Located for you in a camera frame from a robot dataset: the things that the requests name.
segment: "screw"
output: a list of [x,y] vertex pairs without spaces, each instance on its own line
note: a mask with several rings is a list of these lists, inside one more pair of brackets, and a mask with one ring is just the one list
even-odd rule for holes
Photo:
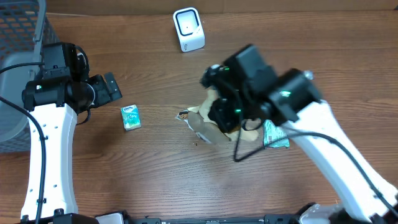
[[306,70],[303,72],[305,78],[309,79],[309,80],[313,80],[313,73],[309,70]]

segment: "plastic basket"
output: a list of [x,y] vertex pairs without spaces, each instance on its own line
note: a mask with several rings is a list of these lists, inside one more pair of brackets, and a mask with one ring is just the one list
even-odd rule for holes
[[[45,16],[45,0],[1,0],[0,68],[41,62],[42,46],[59,42]],[[0,95],[23,107],[22,91],[39,72],[38,66],[19,67],[0,74]],[[27,118],[0,102],[0,152],[28,151]]]

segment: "wooden table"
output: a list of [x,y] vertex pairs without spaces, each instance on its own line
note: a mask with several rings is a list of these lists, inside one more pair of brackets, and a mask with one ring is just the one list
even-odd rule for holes
[[[175,119],[205,99],[199,84],[204,69],[248,43],[256,44],[279,73],[291,67],[313,70],[347,135],[385,179],[398,185],[396,11],[201,19],[205,48],[182,54],[172,16],[50,18],[62,41],[83,47],[91,74],[112,71],[123,93],[76,127],[73,184],[81,214],[126,209],[134,217],[243,217],[339,201],[295,144],[237,164],[232,142],[207,145]],[[133,104],[142,128],[125,132],[120,108]],[[261,139],[244,142],[242,151],[260,144]],[[0,155],[0,222],[18,222],[28,176],[28,152]]]

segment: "teal packet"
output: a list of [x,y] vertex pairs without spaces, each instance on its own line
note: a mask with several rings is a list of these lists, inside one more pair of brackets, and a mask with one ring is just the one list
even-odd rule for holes
[[136,105],[126,106],[120,109],[122,112],[123,125],[126,131],[141,128],[138,108]]
[[[274,125],[270,120],[266,120],[263,124],[264,127],[264,145],[269,144],[272,141],[286,137],[286,133],[280,128]],[[281,140],[271,144],[269,147],[278,148],[286,147],[289,148],[290,143],[288,139]]]

